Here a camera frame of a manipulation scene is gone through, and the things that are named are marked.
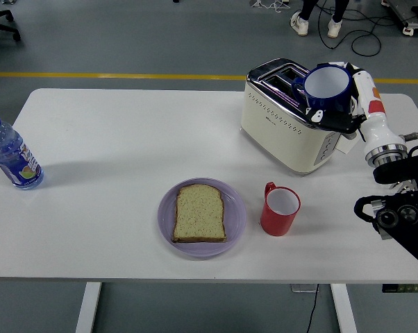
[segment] red mug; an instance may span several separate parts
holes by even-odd
[[[297,193],[287,187],[268,182],[260,219],[263,230],[272,236],[283,236],[290,229],[300,205]]]

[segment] water bottle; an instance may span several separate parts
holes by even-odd
[[[0,167],[19,189],[32,189],[44,177],[41,166],[13,127],[0,120]]]

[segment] white sneaker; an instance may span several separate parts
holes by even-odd
[[[301,19],[300,12],[295,12],[291,17],[291,27],[299,34],[299,36],[306,36],[308,34],[309,22]]]
[[[328,23],[328,29],[329,29],[328,37],[337,38],[341,27],[342,27],[342,21],[340,21],[339,23],[335,23],[334,20],[331,18],[331,20]]]

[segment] white table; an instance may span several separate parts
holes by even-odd
[[[383,100],[394,132],[418,130],[409,97]],[[45,179],[20,191],[0,171],[0,278],[418,283],[418,261],[353,213],[359,197],[389,193],[363,143],[296,176],[240,130],[242,104],[242,92],[33,92],[14,127]],[[229,184],[246,205],[241,239],[210,259],[171,247],[157,224],[166,192],[195,177]],[[259,225],[269,181],[301,197],[284,237]]]

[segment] cream toaster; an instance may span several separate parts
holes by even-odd
[[[275,59],[246,77],[241,126],[259,145],[296,173],[310,173],[329,160],[341,133],[309,120],[291,84],[309,71]]]

